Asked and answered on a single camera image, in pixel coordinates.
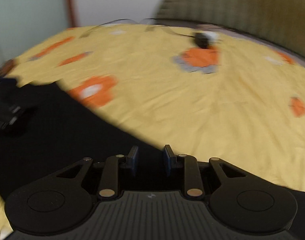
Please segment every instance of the bed headboard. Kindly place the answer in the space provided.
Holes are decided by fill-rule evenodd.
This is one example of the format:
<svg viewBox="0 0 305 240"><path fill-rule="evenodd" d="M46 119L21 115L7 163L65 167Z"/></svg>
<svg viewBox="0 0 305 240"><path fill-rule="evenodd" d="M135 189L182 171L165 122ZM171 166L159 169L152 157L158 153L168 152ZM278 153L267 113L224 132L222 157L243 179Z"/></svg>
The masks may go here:
<svg viewBox="0 0 305 240"><path fill-rule="evenodd" d="M156 18L223 25L305 57L305 0L164 0Z"/></svg>

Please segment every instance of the black cable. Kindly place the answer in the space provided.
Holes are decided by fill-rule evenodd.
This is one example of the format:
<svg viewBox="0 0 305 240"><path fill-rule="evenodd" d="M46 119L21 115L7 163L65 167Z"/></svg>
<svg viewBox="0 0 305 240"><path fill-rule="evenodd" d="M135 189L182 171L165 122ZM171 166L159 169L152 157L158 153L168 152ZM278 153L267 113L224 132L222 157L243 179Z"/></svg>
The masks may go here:
<svg viewBox="0 0 305 240"><path fill-rule="evenodd" d="M145 19L141 20L139 23L141 23L141 22L144 21L144 20L157 20L157 19L156 19L156 18L145 18ZM176 34L176 35L180 35L180 36L185 36L185 37L191 37L191 38L194 37L194 36L191 36L191 35L186 35L186 34L177 33L177 32L175 32L175 31L173 31L173 30L171 29L171 26L170 26L170 25L167 25L167 24L160 24L160 25L156 25L156 26L148 26L148 27L146 28L145 32L147 32L147 31L149 31L150 29L155 28L155 27L168 27L168 30L170 30L172 34Z"/></svg>
<svg viewBox="0 0 305 240"><path fill-rule="evenodd" d="M106 24L110 24L110 23L113 23L113 22L117 22L117 21L125 21L125 20L128 20L128 21L132 21L134 22L135 24L138 24L138 22L134 21L134 20L131 20L131 19L118 19L118 20L113 20L111 22L107 22L107 23L103 23L103 24L100 24L100 25L97 25L87 31L85 31L82 35L80 35L79 38L85 38L85 37L88 37L95 29L97 28L100 28L101 26L103 25L106 25Z"/></svg>

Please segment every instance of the bed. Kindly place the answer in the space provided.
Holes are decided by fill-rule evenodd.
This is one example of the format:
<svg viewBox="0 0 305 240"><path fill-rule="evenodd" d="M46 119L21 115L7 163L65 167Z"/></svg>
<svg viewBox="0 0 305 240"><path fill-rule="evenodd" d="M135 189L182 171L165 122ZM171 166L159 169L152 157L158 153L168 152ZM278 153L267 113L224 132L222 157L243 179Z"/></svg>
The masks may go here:
<svg viewBox="0 0 305 240"><path fill-rule="evenodd" d="M158 22L206 22L248 33L198 26L218 34L214 73L185 71L174 62L195 44L173 32L191 35L193 29L116 22L69 28L47 39L17 57L8 77L20 85L59 81L95 114L155 147L170 144L176 154L200 161L216 156L305 191L305 46L287 46L283 35L269 39L246 27L174 13L189 1L165 0ZM10 225L0 198L2 227Z"/></svg>

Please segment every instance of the orange flower pattern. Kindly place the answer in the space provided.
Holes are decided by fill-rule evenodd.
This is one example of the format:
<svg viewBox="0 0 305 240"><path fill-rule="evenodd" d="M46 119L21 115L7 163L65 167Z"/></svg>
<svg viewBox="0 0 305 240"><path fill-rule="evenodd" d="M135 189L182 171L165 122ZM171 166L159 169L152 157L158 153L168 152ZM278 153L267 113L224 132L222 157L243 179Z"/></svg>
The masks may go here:
<svg viewBox="0 0 305 240"><path fill-rule="evenodd" d="M218 50L213 46L209 49L190 48L183 53L182 59L193 67L207 67L219 64Z"/></svg>
<svg viewBox="0 0 305 240"><path fill-rule="evenodd" d="M89 107L104 106L113 99L111 88L117 84L112 76L94 76L68 93Z"/></svg>
<svg viewBox="0 0 305 240"><path fill-rule="evenodd" d="M81 54L78 54L74 57L71 57L71 58L68 58L68 59L65 59L64 61L60 62L58 67L60 66L63 66L63 65L67 65L69 63L72 63L72 62L75 62L75 61L78 61L78 60L81 60L82 58L88 56L89 54L91 54L92 51L87 51L87 52L84 52L84 53L81 53Z"/></svg>
<svg viewBox="0 0 305 240"><path fill-rule="evenodd" d="M54 49L58 48L59 46L72 41L74 38L75 38L74 36L70 36L70 37L63 39L62 41L56 42L53 45L47 47L46 49L43 49L41 52L37 53L36 55L32 56L29 60L30 61L37 60L37 59L45 56L46 54L50 53Z"/></svg>
<svg viewBox="0 0 305 240"><path fill-rule="evenodd" d="M295 117L301 117L305 114L305 104L298 97L291 98L290 107Z"/></svg>
<svg viewBox="0 0 305 240"><path fill-rule="evenodd" d="M275 52L278 53L282 57L282 59L287 61L289 64L291 64L291 65L295 64L295 61L291 57L289 57L287 54L282 53L280 51L276 51L276 50L275 50Z"/></svg>

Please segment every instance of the metal pin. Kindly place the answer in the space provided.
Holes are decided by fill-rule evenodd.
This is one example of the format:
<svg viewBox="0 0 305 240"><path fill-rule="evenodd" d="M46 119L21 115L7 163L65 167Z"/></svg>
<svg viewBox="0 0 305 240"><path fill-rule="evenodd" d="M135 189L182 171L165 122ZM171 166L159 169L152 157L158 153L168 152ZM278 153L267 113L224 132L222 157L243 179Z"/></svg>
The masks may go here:
<svg viewBox="0 0 305 240"><path fill-rule="evenodd" d="M102 197L111 197L115 195L115 192L112 189L105 188L99 192L99 195L101 195Z"/></svg>
<svg viewBox="0 0 305 240"><path fill-rule="evenodd" d="M202 195L202 190L200 190L198 188L191 188L191 189L187 190L187 195L189 195L191 197L199 197Z"/></svg>

